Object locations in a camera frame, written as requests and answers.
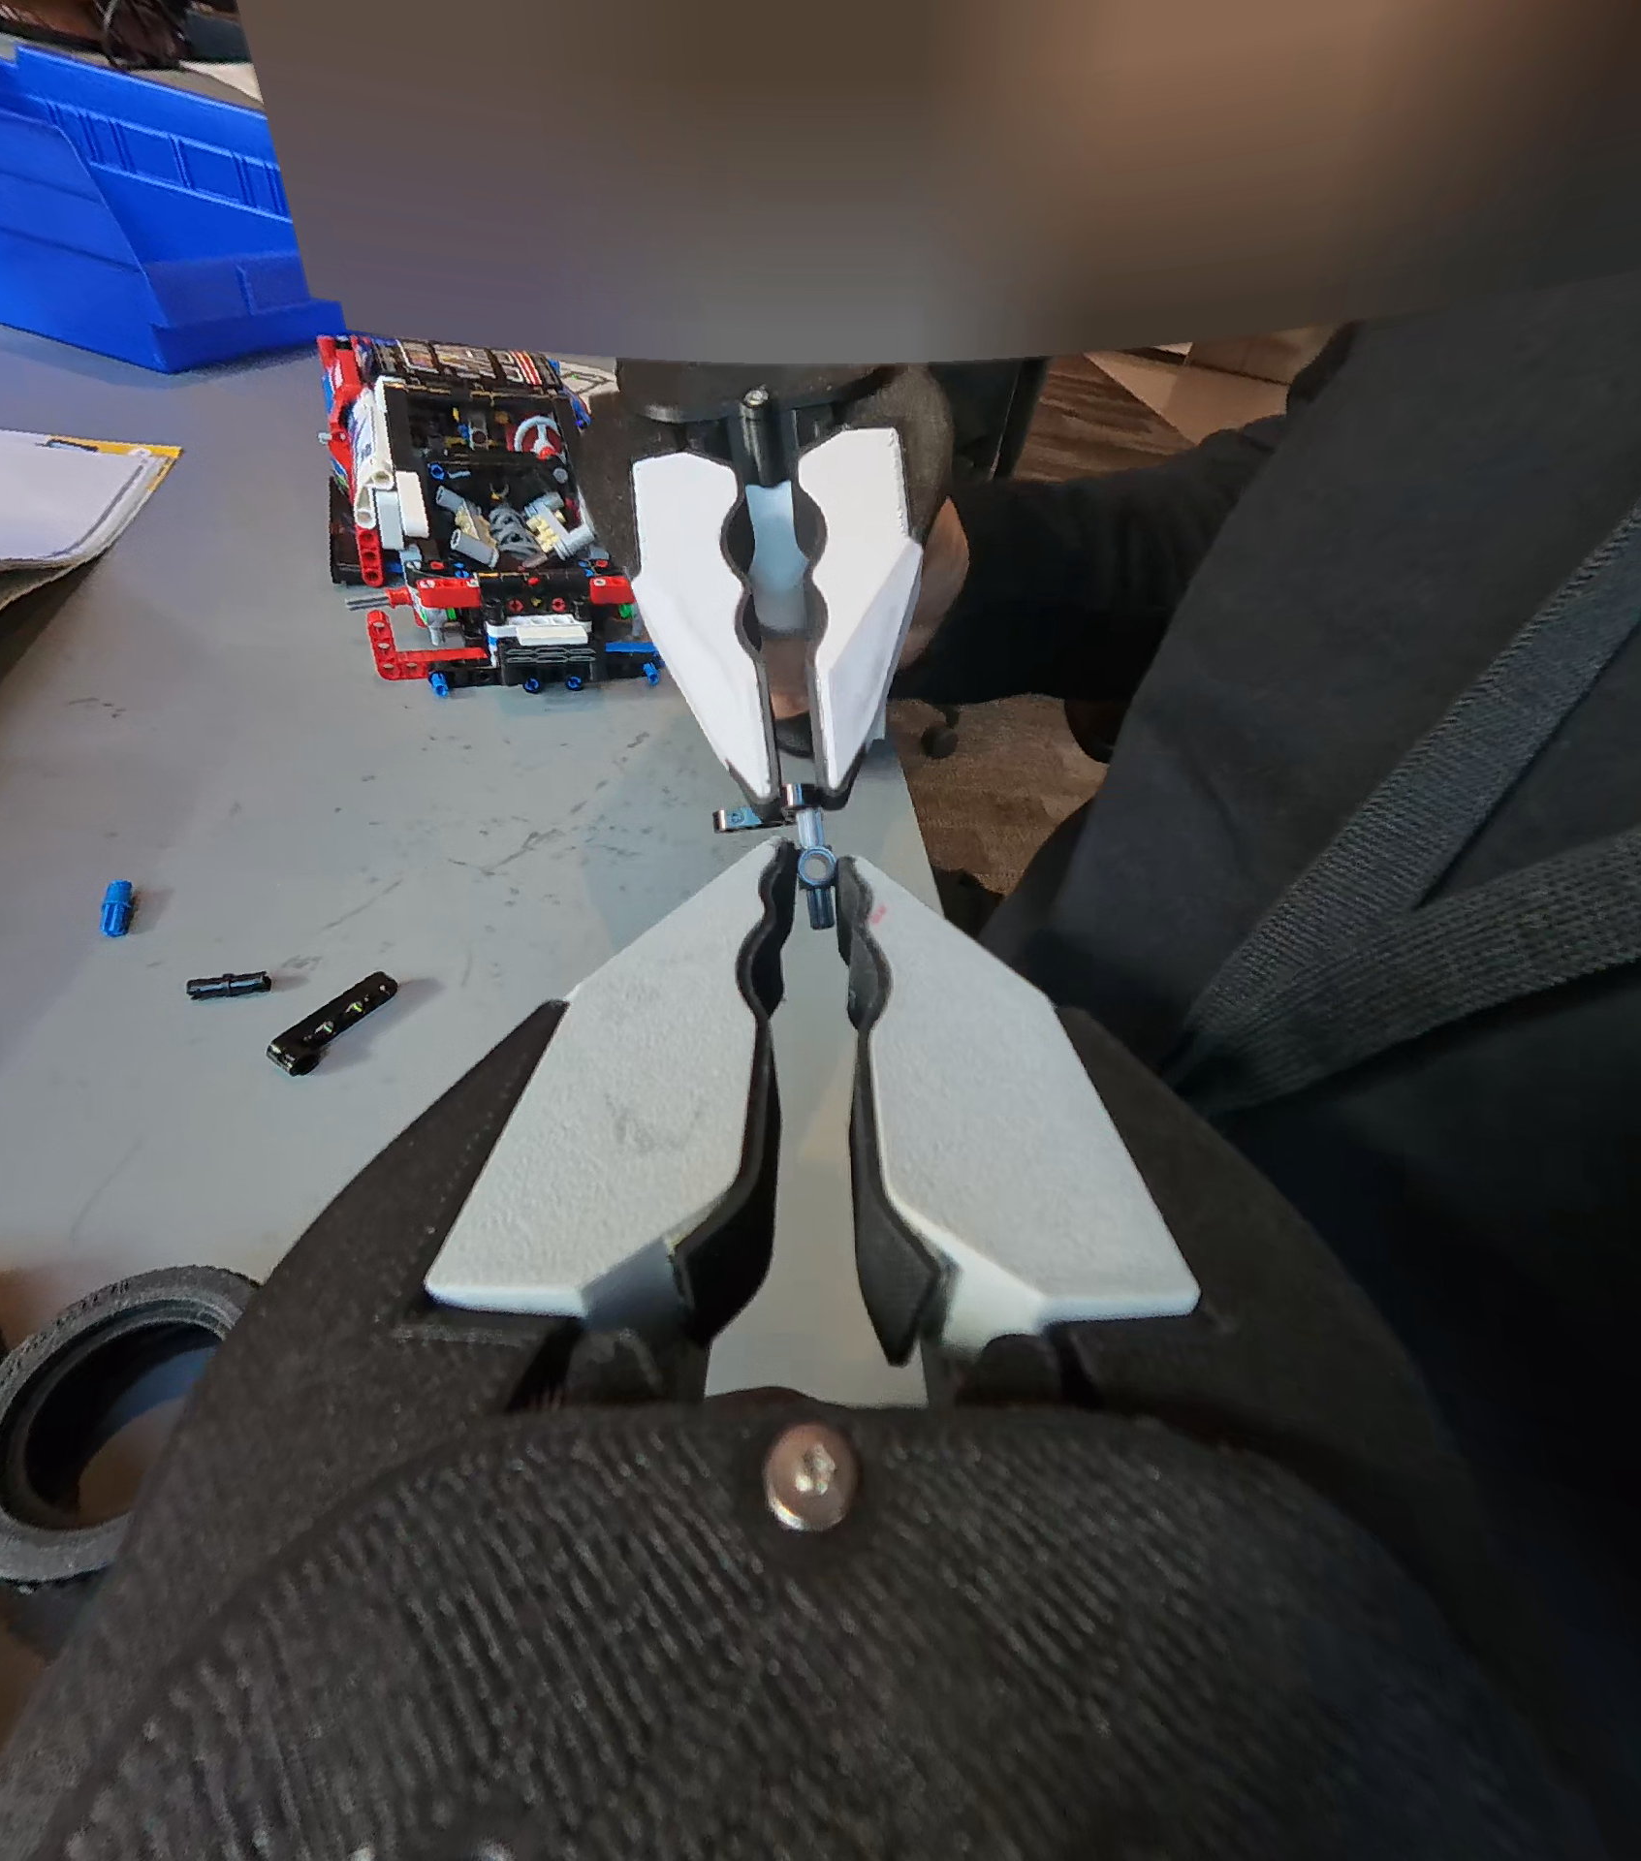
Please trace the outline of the black thin toy liftarm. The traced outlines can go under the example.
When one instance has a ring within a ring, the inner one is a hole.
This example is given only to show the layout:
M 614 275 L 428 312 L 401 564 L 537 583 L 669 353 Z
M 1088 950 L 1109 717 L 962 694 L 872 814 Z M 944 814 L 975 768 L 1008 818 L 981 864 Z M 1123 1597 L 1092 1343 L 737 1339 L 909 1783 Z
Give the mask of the black thin toy liftarm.
M 368 1014 L 387 1006 L 395 994 L 395 977 L 386 971 L 372 971 L 271 1037 L 267 1058 L 290 1078 L 308 1076 L 337 1039 L 366 1020 Z

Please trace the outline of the black angled toy beam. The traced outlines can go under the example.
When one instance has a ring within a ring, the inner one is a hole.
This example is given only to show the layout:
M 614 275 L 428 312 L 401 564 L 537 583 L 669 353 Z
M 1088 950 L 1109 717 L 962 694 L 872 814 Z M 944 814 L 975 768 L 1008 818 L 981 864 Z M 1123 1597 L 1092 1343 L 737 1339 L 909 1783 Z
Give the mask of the black angled toy beam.
M 754 830 L 785 832 L 801 845 L 818 845 L 826 839 L 826 795 L 806 781 L 789 781 L 773 801 L 740 802 L 715 808 L 711 826 L 717 833 Z

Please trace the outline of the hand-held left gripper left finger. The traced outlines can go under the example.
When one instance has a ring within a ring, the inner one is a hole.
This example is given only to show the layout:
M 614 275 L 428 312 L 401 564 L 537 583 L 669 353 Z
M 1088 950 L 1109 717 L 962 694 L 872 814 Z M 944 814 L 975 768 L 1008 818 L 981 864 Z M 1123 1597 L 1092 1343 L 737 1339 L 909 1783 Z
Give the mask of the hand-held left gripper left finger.
M 566 998 L 424 1274 L 440 1306 L 708 1343 L 772 1256 L 785 845 Z

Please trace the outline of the office chair base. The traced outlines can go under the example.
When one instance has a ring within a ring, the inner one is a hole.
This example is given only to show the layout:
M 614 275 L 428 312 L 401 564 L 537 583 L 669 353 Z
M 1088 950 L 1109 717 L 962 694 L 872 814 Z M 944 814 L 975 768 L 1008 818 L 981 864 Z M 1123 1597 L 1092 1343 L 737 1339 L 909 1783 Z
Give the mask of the office chair base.
M 979 706 L 905 702 L 892 707 L 892 721 L 915 752 L 944 760 L 962 746 L 997 756 L 1028 754 L 1086 756 L 1107 764 L 1125 721 L 1127 700 L 1051 700 L 1018 696 Z

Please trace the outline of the grey desk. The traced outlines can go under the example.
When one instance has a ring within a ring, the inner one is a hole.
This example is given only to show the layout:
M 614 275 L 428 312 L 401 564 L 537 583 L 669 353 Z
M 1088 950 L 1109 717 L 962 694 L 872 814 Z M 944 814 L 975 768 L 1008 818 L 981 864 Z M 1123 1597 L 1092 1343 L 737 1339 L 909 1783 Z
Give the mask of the grey desk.
M 145 1268 L 263 1279 L 523 1014 L 762 841 L 713 832 L 735 787 L 667 682 L 380 680 L 323 570 L 320 415 L 308 351 L 155 376 L 0 328 L 0 428 L 180 450 L 0 620 L 5 1341 Z M 372 971 L 395 998 L 312 1074 L 267 1058 Z

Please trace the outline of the partly built toy car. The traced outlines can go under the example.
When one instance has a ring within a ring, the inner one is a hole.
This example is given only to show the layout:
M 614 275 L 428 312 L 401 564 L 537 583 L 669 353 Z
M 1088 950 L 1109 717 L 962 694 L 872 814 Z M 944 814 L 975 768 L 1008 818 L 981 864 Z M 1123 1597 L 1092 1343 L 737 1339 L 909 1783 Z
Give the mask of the partly built toy car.
M 376 676 L 446 698 L 663 680 L 585 512 L 587 364 L 496 345 L 316 337 L 325 568 Z

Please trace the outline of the blue plastic bin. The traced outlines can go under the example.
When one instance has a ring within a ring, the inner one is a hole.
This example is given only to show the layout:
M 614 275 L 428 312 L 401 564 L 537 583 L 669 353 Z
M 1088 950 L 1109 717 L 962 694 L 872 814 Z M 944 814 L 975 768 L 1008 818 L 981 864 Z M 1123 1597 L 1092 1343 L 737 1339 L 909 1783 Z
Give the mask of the blue plastic bin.
M 343 329 L 246 105 L 0 52 L 0 324 L 162 374 Z

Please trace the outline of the person's right hand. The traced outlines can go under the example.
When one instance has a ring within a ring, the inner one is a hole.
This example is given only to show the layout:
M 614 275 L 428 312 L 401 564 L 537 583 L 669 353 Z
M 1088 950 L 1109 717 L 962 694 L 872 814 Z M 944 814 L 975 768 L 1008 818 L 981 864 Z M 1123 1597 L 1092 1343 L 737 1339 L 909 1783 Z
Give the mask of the person's right hand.
M 917 601 L 896 667 L 903 673 L 925 657 L 946 616 L 964 591 L 971 547 L 956 502 L 946 498 L 925 539 Z

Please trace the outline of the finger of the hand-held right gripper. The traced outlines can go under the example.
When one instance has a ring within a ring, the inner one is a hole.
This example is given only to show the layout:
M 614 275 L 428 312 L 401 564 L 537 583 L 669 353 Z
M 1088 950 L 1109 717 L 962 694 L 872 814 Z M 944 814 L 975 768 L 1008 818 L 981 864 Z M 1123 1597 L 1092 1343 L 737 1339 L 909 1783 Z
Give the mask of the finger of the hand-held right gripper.
M 750 597 L 725 552 L 739 477 L 727 461 L 669 452 L 636 461 L 630 479 L 645 632 L 719 764 L 756 812 L 772 812 L 779 752 L 760 653 L 742 628 Z
M 793 467 L 808 523 L 806 696 L 816 779 L 841 802 L 876 735 L 919 599 L 923 545 L 911 535 L 900 432 L 834 430 Z

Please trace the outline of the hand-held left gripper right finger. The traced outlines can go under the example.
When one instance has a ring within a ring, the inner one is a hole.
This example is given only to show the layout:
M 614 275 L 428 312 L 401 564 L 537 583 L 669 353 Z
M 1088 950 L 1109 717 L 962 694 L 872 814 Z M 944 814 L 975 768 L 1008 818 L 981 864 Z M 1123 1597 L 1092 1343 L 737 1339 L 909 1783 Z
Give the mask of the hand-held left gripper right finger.
M 845 857 L 859 1289 L 886 1361 L 1179 1318 L 1200 1287 L 1051 1002 Z

